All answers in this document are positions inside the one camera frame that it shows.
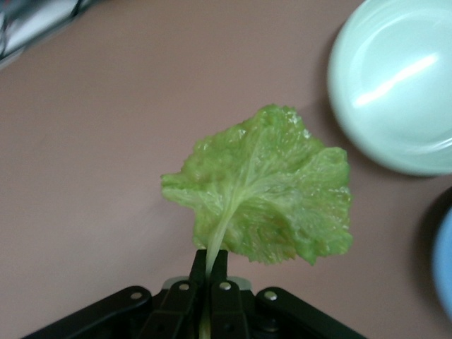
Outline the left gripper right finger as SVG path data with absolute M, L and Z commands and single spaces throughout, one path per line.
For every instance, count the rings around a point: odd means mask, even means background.
M 363 338 L 344 323 L 279 287 L 254 294 L 227 276 L 221 250 L 210 276 L 212 338 Z

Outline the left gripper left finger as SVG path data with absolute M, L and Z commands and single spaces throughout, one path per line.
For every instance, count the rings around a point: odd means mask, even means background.
M 27 338 L 184 338 L 205 285 L 206 251 L 188 276 L 167 280 L 159 293 L 133 285 L 90 304 Z

